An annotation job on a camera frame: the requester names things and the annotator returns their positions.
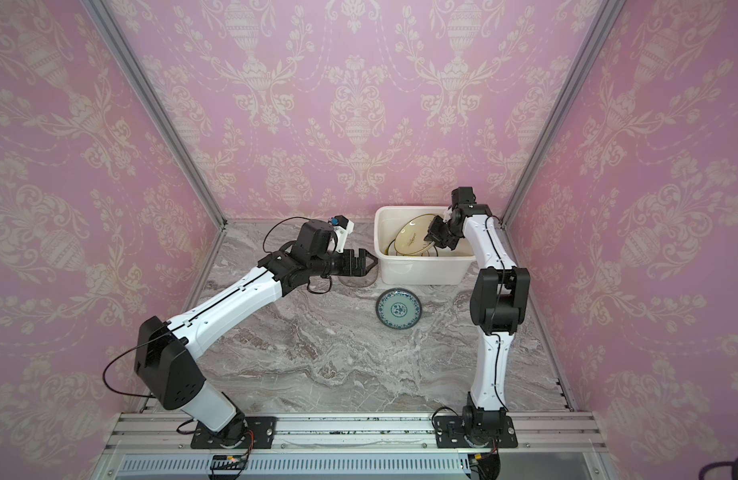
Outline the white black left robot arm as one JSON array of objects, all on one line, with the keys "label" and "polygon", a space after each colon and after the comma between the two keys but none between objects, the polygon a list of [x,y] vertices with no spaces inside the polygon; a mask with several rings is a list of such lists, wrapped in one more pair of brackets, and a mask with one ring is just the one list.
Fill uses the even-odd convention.
[{"label": "white black left robot arm", "polygon": [[210,384],[199,358],[249,316],[315,277],[367,276],[379,260],[364,248],[346,248],[353,229],[342,215],[309,220],[295,240],[267,253],[224,291],[167,321],[146,320],[134,349],[135,374],[164,409],[186,413],[222,447],[244,444],[250,438],[245,414]]}]

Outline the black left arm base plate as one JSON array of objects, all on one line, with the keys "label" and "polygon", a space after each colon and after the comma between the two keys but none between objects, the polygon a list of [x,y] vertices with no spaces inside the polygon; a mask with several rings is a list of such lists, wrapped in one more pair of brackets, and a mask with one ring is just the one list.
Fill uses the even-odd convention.
[{"label": "black left arm base plate", "polygon": [[275,416],[246,417],[243,424],[233,426],[227,434],[214,433],[203,423],[198,423],[190,446],[195,450],[270,450],[277,423],[278,418]]}]

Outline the beige plate with wheat sprig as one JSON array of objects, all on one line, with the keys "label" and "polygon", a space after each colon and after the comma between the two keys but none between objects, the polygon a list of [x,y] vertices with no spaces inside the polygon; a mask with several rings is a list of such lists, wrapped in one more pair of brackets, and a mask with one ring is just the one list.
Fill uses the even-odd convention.
[{"label": "beige plate with wheat sprig", "polygon": [[406,223],[393,242],[396,253],[400,256],[419,256],[433,248],[435,242],[428,239],[428,234],[436,218],[436,214],[423,214]]}]

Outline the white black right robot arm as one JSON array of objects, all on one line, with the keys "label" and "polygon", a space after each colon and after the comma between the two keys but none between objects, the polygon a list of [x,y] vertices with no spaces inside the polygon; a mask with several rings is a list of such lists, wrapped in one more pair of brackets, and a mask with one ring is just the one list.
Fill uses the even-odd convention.
[{"label": "white black right robot arm", "polygon": [[477,201],[471,187],[452,191],[447,213],[436,216],[426,238],[438,248],[467,241],[478,264],[469,311],[479,331],[476,373],[461,414],[465,438],[497,451],[518,446],[509,416],[505,379],[509,351],[528,305],[531,276],[499,239],[501,222]]}]

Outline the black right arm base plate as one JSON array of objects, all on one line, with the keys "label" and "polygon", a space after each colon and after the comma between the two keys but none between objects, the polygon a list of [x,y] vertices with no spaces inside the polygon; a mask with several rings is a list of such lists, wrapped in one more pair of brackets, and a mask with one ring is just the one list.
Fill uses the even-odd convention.
[{"label": "black right arm base plate", "polygon": [[436,444],[444,449],[486,448],[498,450],[519,446],[513,419],[497,415],[492,422],[479,425],[475,420],[463,420],[454,415],[431,418]]}]

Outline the teal blue floral plate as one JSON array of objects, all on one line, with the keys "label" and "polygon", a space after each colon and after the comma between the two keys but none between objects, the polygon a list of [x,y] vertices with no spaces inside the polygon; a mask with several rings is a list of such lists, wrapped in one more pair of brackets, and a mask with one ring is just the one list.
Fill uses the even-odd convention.
[{"label": "teal blue floral plate", "polygon": [[414,327],[423,313],[418,296],[403,288],[383,292],[376,301],[375,312],[382,324],[394,330]]}]

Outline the white plate with quatrefoil border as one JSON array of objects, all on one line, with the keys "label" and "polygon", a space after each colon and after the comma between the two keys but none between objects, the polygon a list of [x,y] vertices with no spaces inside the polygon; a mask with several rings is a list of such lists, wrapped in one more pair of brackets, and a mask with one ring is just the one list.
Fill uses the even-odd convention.
[{"label": "white plate with quatrefoil border", "polygon": [[398,251],[398,249],[397,249],[397,245],[396,245],[396,243],[397,243],[397,241],[396,241],[395,239],[393,239],[393,240],[392,240],[392,241],[391,241],[391,242],[390,242],[390,243],[389,243],[389,244],[387,245],[387,247],[386,247],[386,248],[385,248],[385,250],[384,250],[384,254],[385,254],[386,256],[399,256],[399,255],[400,255],[400,252],[399,252],[399,251]]}]

